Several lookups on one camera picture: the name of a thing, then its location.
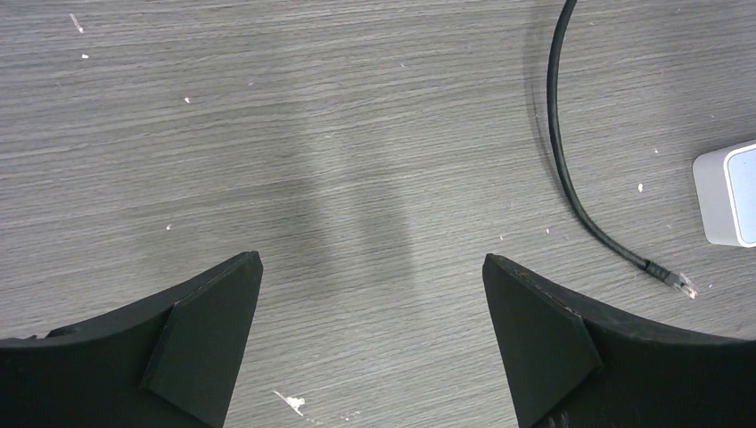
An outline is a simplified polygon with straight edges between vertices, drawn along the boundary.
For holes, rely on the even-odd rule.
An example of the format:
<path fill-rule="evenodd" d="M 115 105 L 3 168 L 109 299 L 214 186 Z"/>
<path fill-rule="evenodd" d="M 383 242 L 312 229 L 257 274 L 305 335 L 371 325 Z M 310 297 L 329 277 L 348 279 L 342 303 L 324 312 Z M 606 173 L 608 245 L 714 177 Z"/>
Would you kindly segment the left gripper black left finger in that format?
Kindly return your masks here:
<path fill-rule="evenodd" d="M 2 426 L 222 426 L 262 275 L 245 251 L 44 337 L 2 340 Z"/>

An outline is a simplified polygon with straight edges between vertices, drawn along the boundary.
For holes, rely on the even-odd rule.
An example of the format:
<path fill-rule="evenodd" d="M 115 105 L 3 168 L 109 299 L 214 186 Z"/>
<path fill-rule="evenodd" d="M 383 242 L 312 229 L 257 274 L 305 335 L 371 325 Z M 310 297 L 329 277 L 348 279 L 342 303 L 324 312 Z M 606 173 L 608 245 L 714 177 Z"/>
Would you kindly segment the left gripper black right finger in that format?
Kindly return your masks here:
<path fill-rule="evenodd" d="M 521 427 L 754 426 L 754 342 L 628 313 L 500 255 L 482 280 Z"/>

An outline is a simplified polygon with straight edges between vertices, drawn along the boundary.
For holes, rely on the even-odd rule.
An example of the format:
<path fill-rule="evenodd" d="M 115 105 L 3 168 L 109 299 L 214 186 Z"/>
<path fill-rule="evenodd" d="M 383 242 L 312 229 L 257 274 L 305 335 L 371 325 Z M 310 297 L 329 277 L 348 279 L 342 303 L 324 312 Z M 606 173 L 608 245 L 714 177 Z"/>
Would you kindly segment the white network switch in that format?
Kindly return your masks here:
<path fill-rule="evenodd" d="M 694 185 L 709 243 L 755 246 L 755 142 L 698 156 Z"/>

